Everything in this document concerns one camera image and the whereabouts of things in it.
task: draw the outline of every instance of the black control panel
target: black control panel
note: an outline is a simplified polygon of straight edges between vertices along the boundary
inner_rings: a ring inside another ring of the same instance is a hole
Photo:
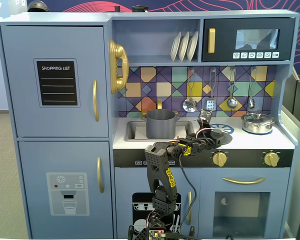
[[[211,149],[204,150],[195,156],[182,157],[184,167],[216,167],[213,157],[216,153],[223,153],[226,161],[223,168],[273,168],[265,161],[268,153],[277,156],[276,168],[290,168],[293,160],[294,149]],[[114,149],[114,167],[135,168],[146,167],[147,161],[144,149]],[[179,167],[178,161],[169,161],[171,167]]]

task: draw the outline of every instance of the gray pot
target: gray pot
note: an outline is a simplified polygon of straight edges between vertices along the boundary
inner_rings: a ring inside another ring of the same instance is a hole
[[[271,132],[275,119],[262,113],[247,113],[242,115],[242,129],[252,134],[267,134]]]
[[[174,139],[176,136],[176,122],[179,114],[168,109],[148,111],[145,116],[146,137],[148,139]]]

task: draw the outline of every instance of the floor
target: floor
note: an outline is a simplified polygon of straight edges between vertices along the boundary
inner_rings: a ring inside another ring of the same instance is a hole
[[[10,117],[0,113],[0,238],[28,239]]]

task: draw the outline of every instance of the oven window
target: oven window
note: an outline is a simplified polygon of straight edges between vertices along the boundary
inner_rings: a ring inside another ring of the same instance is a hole
[[[213,237],[265,238],[270,192],[217,191]]]

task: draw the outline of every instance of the microwave window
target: microwave window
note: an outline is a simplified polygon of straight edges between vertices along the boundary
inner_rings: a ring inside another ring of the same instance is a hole
[[[238,29],[236,50],[277,49],[279,29]]]

